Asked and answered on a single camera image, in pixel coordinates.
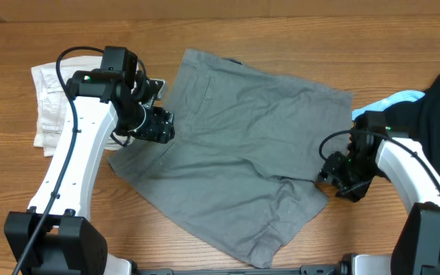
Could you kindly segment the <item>grey shorts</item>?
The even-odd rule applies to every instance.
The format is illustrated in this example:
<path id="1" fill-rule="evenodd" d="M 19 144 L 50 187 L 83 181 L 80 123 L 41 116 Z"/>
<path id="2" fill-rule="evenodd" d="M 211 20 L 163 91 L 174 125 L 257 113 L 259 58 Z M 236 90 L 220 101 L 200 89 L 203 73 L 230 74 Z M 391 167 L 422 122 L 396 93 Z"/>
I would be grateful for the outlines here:
<path id="1" fill-rule="evenodd" d="M 349 92 L 188 49 L 164 108 L 166 144 L 134 141 L 109 165 L 190 234 L 254 267 L 328 202 L 323 159 L 348 143 Z"/>

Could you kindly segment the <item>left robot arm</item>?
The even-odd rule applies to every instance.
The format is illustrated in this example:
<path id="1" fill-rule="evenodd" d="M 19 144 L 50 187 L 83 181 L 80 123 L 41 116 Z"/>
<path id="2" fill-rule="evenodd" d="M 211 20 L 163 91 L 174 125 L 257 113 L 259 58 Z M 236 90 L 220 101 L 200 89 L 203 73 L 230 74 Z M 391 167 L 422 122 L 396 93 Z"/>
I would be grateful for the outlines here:
<path id="1" fill-rule="evenodd" d="M 115 257 L 90 222 L 92 191 L 105 145 L 115 138 L 165 144 L 174 116 L 157 107 L 166 83 L 148 78 L 143 62 L 124 47 L 102 50 L 98 68 L 60 79 L 69 103 L 63 131 L 39 190 L 23 212 L 10 212 L 4 233 L 16 274 L 136 274 Z"/>

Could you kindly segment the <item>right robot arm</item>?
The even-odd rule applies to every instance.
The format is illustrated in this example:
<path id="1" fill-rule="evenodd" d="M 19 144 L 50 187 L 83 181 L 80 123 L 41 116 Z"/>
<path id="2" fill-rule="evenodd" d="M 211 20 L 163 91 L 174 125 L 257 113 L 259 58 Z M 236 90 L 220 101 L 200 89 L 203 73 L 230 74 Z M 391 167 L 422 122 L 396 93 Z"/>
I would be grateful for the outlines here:
<path id="1" fill-rule="evenodd" d="M 383 112 L 365 112 L 348 130 L 348 152 L 324 157 L 319 180 L 336 195 L 357 202 L 375 176 L 389 180 L 408 217 L 392 254 L 346 254 L 333 274 L 440 274 L 440 176 L 422 145 L 404 128 L 387 123 Z"/>

